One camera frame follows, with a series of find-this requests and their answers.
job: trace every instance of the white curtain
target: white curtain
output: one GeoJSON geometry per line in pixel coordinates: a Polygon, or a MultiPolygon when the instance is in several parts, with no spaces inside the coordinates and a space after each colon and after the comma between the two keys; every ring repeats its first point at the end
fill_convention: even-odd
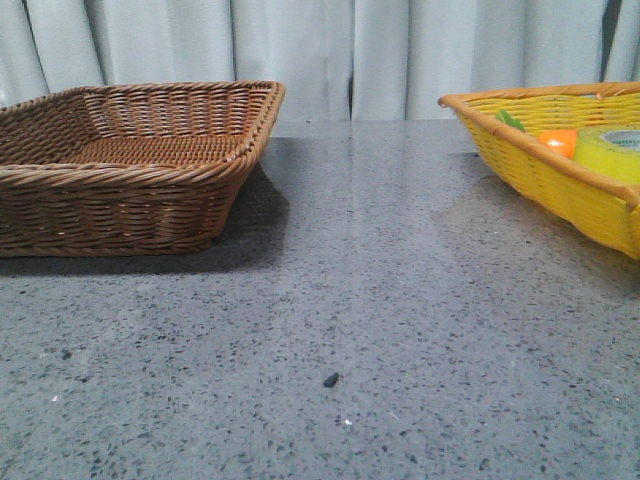
{"type": "Polygon", "coordinates": [[[445,93],[640,80],[638,0],[0,0],[0,106],[274,79],[283,120],[447,118],[445,93]]]}

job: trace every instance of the tape roll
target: tape roll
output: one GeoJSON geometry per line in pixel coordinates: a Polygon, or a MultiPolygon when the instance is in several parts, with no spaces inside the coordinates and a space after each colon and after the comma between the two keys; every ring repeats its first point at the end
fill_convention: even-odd
{"type": "Polygon", "coordinates": [[[573,159],[594,172],[640,184],[640,127],[587,127],[578,131],[573,159]]]}

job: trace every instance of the gray countertop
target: gray countertop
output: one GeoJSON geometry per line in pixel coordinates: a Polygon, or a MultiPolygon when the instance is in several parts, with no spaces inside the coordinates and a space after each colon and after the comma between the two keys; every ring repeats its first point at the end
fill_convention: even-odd
{"type": "Polygon", "coordinates": [[[205,252],[0,259],[0,479],[640,478],[640,264],[475,152],[280,124],[205,252]]]}

